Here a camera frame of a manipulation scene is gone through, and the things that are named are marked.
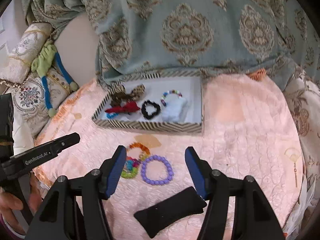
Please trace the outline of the person's left hand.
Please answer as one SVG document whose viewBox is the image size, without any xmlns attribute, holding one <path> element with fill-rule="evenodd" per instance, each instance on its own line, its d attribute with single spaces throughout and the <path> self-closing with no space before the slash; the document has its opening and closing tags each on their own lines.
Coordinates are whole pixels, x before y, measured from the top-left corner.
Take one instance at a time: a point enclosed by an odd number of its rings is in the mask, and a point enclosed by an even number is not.
<svg viewBox="0 0 320 240">
<path fill-rule="evenodd" d="M 36 213 L 42 203 L 40 191 L 38 189 L 38 180 L 33 173 L 30 175 L 30 197 L 28 205 L 33 213 Z M 14 232 L 18 237 L 24 236 L 26 233 L 14 216 L 13 211 L 20 211 L 23 209 L 23 203 L 16 196 L 1 192 L 1 215 L 4 219 L 4 225 Z"/>
</svg>

